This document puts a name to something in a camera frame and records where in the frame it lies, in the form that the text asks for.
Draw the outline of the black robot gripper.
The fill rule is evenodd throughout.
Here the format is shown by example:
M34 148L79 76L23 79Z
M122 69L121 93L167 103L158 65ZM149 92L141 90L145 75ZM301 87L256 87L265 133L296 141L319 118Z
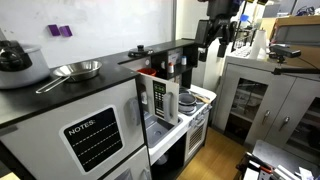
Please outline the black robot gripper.
M207 2L208 20L200 20L195 36L195 43L202 48L198 49L198 60L205 62L207 47L218 38L220 45L217 57L223 58L227 45L234 33L234 23L231 18L239 11L239 0L198 0Z

